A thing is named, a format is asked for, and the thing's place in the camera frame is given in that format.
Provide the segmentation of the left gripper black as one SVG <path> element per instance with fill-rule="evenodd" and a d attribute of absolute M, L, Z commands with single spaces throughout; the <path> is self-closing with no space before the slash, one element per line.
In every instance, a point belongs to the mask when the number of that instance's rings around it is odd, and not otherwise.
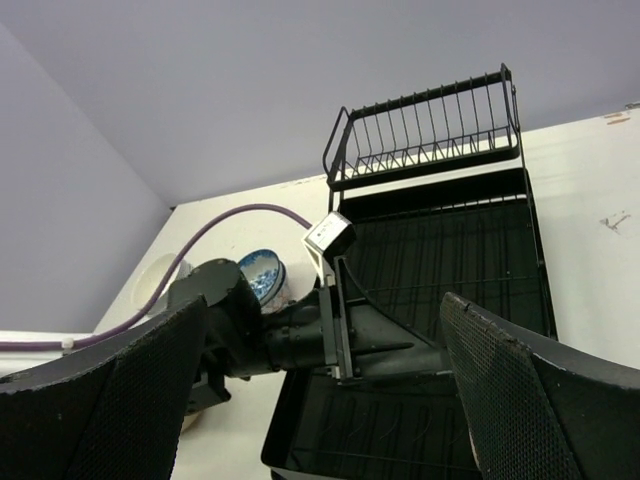
<path fill-rule="evenodd" d="M 262 317 L 263 373 L 325 368 L 343 385 L 452 374 L 445 347 L 375 305 L 343 256 L 333 267 L 334 286 Z"/>

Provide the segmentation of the red patterned blue bowl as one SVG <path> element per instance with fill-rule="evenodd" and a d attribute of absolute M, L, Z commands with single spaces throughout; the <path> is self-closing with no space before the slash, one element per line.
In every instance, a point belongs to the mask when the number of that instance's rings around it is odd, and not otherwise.
<path fill-rule="evenodd" d="M 271 314 L 283 309 L 291 299 L 291 291 L 288 285 L 286 266 L 279 262 L 274 275 L 264 282 L 267 287 L 266 294 L 260 301 L 261 312 Z"/>

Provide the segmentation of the white bowl blue flowers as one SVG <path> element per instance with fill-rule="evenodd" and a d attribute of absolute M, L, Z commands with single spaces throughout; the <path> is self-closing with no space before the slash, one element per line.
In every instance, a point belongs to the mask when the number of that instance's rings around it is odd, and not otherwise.
<path fill-rule="evenodd" d="M 250 252 L 239 261 L 239 267 L 261 306 L 275 296 L 285 275 L 284 264 L 270 249 Z"/>

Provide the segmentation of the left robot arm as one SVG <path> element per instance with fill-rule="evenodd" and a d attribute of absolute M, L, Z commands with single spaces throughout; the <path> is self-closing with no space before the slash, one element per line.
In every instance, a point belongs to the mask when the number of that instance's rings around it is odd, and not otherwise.
<path fill-rule="evenodd" d="M 171 285 L 169 306 L 200 299 L 205 326 L 187 414 L 228 402 L 228 378 L 324 369 L 340 385 L 386 386 L 450 374 L 444 347 L 375 305 L 344 258 L 333 267 L 332 283 L 270 314 L 231 260 L 206 262 Z"/>

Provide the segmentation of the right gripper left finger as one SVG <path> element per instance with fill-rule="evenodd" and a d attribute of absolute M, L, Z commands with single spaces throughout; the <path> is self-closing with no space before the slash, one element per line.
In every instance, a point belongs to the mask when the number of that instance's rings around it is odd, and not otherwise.
<path fill-rule="evenodd" d="M 168 479 L 206 303 L 1 379 L 4 479 Z"/>

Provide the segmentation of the beige bowl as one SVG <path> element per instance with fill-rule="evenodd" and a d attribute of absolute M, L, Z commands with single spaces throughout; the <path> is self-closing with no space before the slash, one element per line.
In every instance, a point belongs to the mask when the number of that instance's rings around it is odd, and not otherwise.
<path fill-rule="evenodd" d="M 200 419 L 200 417 L 207 411 L 208 409 L 203 409 L 203 410 L 185 415 L 182 421 L 180 434 L 184 434 L 191 427 L 193 427 L 196 424 L 196 422 Z"/>

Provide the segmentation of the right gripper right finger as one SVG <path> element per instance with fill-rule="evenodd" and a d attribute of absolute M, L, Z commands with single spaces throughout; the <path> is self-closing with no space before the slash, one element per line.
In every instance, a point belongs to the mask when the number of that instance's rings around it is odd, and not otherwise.
<path fill-rule="evenodd" d="M 639 372 L 445 294 L 440 318 L 485 479 L 636 479 Z"/>

